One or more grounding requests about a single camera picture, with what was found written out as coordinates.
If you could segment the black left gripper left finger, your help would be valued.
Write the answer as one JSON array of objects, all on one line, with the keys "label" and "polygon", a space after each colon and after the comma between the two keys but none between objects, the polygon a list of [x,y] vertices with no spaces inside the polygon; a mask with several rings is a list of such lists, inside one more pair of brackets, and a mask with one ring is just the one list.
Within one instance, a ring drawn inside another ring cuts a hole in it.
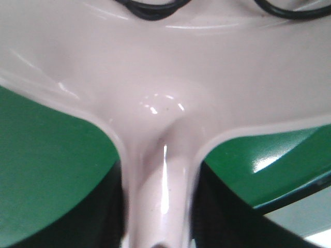
[{"label": "black left gripper left finger", "polygon": [[121,247],[124,203],[121,163],[73,209],[13,247]]}]

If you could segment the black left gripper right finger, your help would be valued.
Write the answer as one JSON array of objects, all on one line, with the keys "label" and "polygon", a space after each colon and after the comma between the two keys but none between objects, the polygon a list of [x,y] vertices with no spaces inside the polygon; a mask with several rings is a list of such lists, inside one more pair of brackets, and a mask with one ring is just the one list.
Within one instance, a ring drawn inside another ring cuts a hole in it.
[{"label": "black left gripper right finger", "polygon": [[253,209],[206,163],[194,192],[191,233],[197,247],[316,246]]}]

